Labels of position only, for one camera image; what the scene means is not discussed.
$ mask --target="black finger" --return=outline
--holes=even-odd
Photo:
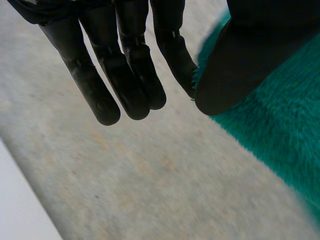
[[[128,116],[145,118],[150,108],[139,81],[133,75],[118,44],[115,7],[111,4],[87,9],[80,21],[97,59]]]
[[[247,27],[235,24],[232,18],[220,31],[208,57],[195,93],[197,107],[213,116],[244,101],[319,32],[319,24]]]
[[[193,72],[197,68],[186,48],[179,29],[183,23],[185,0],[150,0],[156,42],[170,70],[186,91],[194,98]]]
[[[90,59],[78,19],[65,18],[40,28],[60,53],[97,120],[103,125],[115,124],[119,107]]]
[[[167,101],[146,45],[144,33],[148,0],[115,0],[119,35],[127,61],[148,97],[149,107],[162,108]]]

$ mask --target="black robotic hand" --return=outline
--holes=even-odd
[[[145,118],[161,109],[166,94],[145,42],[149,0],[8,0],[29,22],[39,24],[103,125],[115,124],[120,109],[99,76],[84,44],[80,22],[96,57],[128,116]],[[194,97],[193,63],[179,29],[185,0],[150,0],[159,49],[174,77]],[[118,44],[118,33],[124,54]]]

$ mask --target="floor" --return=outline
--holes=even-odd
[[[192,56],[224,7],[187,0],[181,32]],[[0,135],[61,236],[320,239],[295,194],[180,89],[156,47],[151,16],[146,41],[167,104],[142,121],[123,114],[105,127],[40,29],[0,2]]]

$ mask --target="green fuzzy fabric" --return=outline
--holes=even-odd
[[[229,19],[227,13],[204,42],[193,76],[196,83]],[[211,118],[320,209],[320,34],[245,100]]]

